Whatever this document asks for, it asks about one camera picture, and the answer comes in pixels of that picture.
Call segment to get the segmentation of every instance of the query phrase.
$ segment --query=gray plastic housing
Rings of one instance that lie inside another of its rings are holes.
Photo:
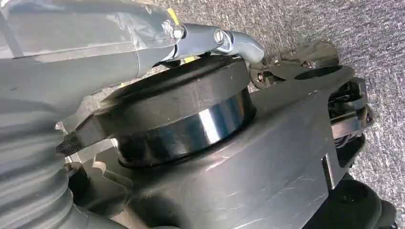
[[[131,0],[0,7],[0,229],[123,228],[73,204],[55,124],[84,96],[166,58],[178,41],[175,23]]]

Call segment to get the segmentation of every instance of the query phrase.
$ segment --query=clear plastic tape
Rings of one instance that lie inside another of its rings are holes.
[[[0,0],[0,58],[64,52],[59,58],[72,59],[177,44],[182,26],[143,2]]]

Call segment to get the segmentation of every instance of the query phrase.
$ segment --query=screw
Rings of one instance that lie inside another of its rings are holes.
[[[180,38],[183,37],[183,32],[182,32],[181,30],[175,30],[175,31],[173,32],[173,36],[174,36],[174,38],[176,38],[176,39],[180,39]]]
[[[221,29],[215,29],[214,30],[214,40],[218,44],[222,44],[224,42],[224,31]]]
[[[302,67],[306,67],[306,68],[313,68],[314,66],[314,62],[308,62],[308,61],[305,61],[304,63],[302,63]]]
[[[265,81],[264,75],[263,75],[262,73],[258,73],[258,74],[257,74],[257,77],[256,77],[256,81],[257,81],[258,83],[264,83],[264,81]]]

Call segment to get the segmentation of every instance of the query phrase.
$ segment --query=scratched plastic surface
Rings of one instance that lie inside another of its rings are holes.
[[[1,0],[0,58],[53,53],[41,61],[55,61],[175,45],[179,25],[142,2]]]

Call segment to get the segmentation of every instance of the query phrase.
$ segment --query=gray carpet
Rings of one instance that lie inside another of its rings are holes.
[[[405,2],[395,0],[157,0],[185,22],[251,34],[269,52],[335,44],[367,81],[377,121],[351,174],[395,203],[405,228]]]

